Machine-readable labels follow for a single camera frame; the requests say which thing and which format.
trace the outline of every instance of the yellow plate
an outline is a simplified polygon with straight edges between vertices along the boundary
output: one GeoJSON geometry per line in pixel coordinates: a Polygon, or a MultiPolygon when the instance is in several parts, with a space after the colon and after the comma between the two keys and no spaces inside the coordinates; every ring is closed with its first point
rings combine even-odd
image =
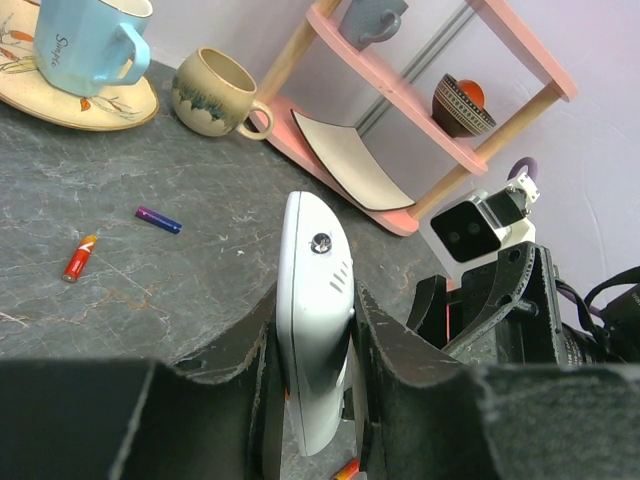
{"type": "Polygon", "coordinates": [[[51,86],[33,62],[39,7],[30,0],[0,0],[0,100],[34,117],[81,130],[122,130],[148,122],[158,96],[146,78],[80,98],[51,86]]]}

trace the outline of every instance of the wooden dowel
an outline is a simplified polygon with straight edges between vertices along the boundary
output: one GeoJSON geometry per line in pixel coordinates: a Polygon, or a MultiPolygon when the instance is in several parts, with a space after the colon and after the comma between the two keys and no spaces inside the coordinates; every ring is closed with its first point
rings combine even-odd
{"type": "MultiPolygon", "coordinates": [[[[341,0],[316,0],[314,5],[318,13],[329,17],[338,8],[340,2],[341,0]]],[[[316,36],[316,31],[305,18],[260,83],[256,95],[258,100],[266,104],[273,100],[316,36]]]]}
{"type": "MultiPolygon", "coordinates": [[[[487,138],[475,153],[478,158],[488,162],[491,157],[502,150],[527,125],[539,117],[542,112],[560,98],[556,85],[551,82],[540,90],[520,110],[507,120],[500,128],[487,138]]],[[[409,208],[409,215],[420,220],[424,215],[440,203],[446,196],[456,189],[468,176],[469,171],[461,165],[456,165],[449,173],[442,177],[431,190],[409,208]]]]}

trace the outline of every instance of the beige mug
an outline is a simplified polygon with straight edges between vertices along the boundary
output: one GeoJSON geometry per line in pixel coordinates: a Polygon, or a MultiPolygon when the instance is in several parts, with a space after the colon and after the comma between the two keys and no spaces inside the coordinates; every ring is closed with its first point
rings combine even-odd
{"type": "Polygon", "coordinates": [[[256,82],[232,58],[213,48],[199,48],[182,62],[173,77],[171,101],[182,122],[209,137],[237,130],[251,140],[264,140],[274,125],[273,113],[256,100],[256,82]],[[244,122],[253,110],[267,116],[266,130],[255,133],[244,122]]]}

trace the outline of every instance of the gray tabletop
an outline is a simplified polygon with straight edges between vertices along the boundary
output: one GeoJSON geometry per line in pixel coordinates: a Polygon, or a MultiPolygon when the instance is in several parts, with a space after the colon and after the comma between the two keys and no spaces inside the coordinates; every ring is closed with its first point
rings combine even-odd
{"type": "MultiPolygon", "coordinates": [[[[382,230],[265,142],[191,132],[171,112],[172,72],[152,66],[160,111],[122,132],[74,131],[0,104],[0,357],[173,362],[207,343],[275,281],[293,190],[336,212],[356,276],[404,321],[415,283],[442,270],[422,237],[382,230]],[[140,205],[182,232],[135,218],[140,205]],[[79,239],[92,233],[99,240],[82,277],[63,282],[79,239]]],[[[337,442],[325,457],[296,463],[287,435],[290,478],[329,475],[350,454],[350,442],[337,442]]]]}

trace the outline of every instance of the shelf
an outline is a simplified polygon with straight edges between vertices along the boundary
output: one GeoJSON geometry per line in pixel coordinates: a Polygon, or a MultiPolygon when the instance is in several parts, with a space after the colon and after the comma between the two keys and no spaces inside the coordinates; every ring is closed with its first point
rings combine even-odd
{"type": "MultiPolygon", "coordinates": [[[[284,97],[276,97],[271,103],[269,103],[269,107],[271,108],[275,118],[275,127],[267,140],[275,148],[325,185],[329,186],[345,199],[349,200],[349,202],[369,215],[373,220],[378,222],[387,230],[403,237],[409,236],[418,230],[420,222],[413,219],[407,213],[406,209],[393,210],[389,212],[372,212],[361,208],[353,201],[351,196],[345,192],[342,187],[336,183],[329,172],[327,172],[322,163],[309,148],[309,145],[302,133],[300,133],[300,130],[291,115],[291,110],[305,113],[300,107],[284,97]]],[[[265,129],[267,121],[266,117],[262,113],[254,112],[251,114],[250,118],[258,130],[263,131],[265,129]]]]}
{"type": "Polygon", "coordinates": [[[471,147],[447,135],[431,118],[431,101],[425,99],[371,48],[359,52],[338,32],[336,21],[320,14],[315,5],[307,10],[307,21],[318,36],[353,70],[362,76],[407,118],[431,137],[460,165],[475,175],[487,171],[471,147]]]}
{"type": "Polygon", "coordinates": [[[511,53],[544,85],[555,82],[556,90],[566,101],[578,94],[578,87],[566,70],[544,48],[538,37],[505,0],[466,2],[511,53]]]}

